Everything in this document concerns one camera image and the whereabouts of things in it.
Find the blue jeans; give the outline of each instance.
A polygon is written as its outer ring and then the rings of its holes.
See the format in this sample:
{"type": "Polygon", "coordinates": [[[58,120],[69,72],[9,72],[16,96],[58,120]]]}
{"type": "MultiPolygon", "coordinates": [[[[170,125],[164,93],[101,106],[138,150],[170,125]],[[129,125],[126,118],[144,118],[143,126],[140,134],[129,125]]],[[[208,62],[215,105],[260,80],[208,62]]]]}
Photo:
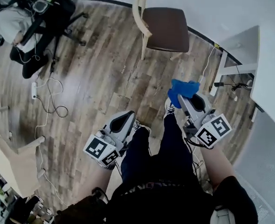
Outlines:
{"type": "Polygon", "coordinates": [[[175,115],[167,115],[164,125],[165,132],[160,150],[154,156],[149,154],[147,129],[142,127],[135,132],[121,164],[123,183],[151,179],[183,181],[193,174],[192,154],[183,141],[175,115]]]}

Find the wooden chair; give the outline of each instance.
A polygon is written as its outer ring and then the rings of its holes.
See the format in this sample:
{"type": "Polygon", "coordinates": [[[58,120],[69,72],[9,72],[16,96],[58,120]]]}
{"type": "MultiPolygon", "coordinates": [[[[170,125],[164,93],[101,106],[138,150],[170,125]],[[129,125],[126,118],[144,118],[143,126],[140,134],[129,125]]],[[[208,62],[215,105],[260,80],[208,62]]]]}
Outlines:
{"type": "Polygon", "coordinates": [[[40,187],[35,152],[44,140],[41,136],[14,152],[0,134],[0,174],[23,198],[31,196],[40,187]]]}
{"type": "Polygon", "coordinates": [[[179,53],[188,52],[188,26],[183,10],[145,6],[146,0],[135,0],[132,5],[134,20],[143,33],[141,59],[144,60],[146,47],[179,53]]]}

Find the forearm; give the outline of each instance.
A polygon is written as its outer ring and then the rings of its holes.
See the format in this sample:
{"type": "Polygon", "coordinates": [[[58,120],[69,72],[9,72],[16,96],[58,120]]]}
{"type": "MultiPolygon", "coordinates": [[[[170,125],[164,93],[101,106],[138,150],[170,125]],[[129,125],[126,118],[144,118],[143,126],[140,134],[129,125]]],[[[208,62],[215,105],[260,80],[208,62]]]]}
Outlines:
{"type": "Polygon", "coordinates": [[[91,195],[92,190],[96,187],[101,188],[105,192],[109,185],[111,174],[112,170],[104,169],[98,164],[93,165],[93,171],[87,175],[83,182],[80,183],[80,188],[73,203],[77,203],[91,195]]]}
{"type": "Polygon", "coordinates": [[[235,176],[231,163],[218,146],[210,150],[201,148],[201,152],[214,190],[225,178],[235,176]]]}

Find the brown chair seat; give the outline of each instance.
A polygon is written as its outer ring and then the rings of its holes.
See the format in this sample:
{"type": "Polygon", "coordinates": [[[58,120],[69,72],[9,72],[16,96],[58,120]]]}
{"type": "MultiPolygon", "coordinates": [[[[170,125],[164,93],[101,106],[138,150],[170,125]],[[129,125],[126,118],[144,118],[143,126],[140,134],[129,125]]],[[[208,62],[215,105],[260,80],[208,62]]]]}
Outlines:
{"type": "Polygon", "coordinates": [[[188,26],[183,10],[168,7],[150,7],[143,20],[152,33],[147,47],[172,52],[188,52],[188,26]]]}

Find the black chair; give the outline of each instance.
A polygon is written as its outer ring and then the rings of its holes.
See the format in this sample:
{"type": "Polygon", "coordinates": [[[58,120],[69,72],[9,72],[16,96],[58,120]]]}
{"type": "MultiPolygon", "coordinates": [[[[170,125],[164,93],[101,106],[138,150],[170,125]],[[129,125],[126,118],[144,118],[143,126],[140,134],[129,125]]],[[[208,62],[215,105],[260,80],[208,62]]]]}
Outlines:
{"type": "MultiPolygon", "coordinates": [[[[17,3],[18,7],[26,10],[33,11],[33,4],[38,0],[11,0],[9,6],[17,3]]],[[[48,6],[43,13],[33,12],[34,21],[31,27],[24,34],[24,38],[21,41],[21,45],[25,45],[34,34],[48,34],[55,38],[55,49],[53,51],[51,70],[55,69],[55,63],[58,58],[55,56],[59,40],[62,35],[69,39],[79,43],[81,46],[85,46],[86,42],[81,41],[72,35],[72,30],[68,29],[74,21],[80,17],[88,18],[88,14],[81,12],[80,14],[71,18],[76,10],[76,5],[72,0],[40,0],[47,3],[48,6]],[[45,21],[46,27],[41,27],[41,23],[45,21]]]]}

